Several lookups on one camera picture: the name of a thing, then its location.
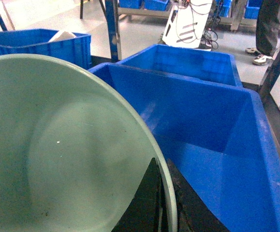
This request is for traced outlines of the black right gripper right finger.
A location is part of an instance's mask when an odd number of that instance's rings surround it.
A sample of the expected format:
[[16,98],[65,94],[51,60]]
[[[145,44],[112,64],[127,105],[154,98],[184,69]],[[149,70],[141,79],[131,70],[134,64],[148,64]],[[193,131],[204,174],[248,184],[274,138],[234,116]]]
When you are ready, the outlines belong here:
[[227,232],[228,228],[209,210],[171,159],[167,165],[173,181],[179,232]]

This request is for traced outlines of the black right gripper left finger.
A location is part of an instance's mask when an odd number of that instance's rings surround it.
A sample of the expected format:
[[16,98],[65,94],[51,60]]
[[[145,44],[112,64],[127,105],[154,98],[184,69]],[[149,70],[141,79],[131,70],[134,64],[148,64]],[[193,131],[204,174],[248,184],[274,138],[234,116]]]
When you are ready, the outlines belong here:
[[114,232],[157,232],[162,218],[162,176],[152,158],[128,208]]

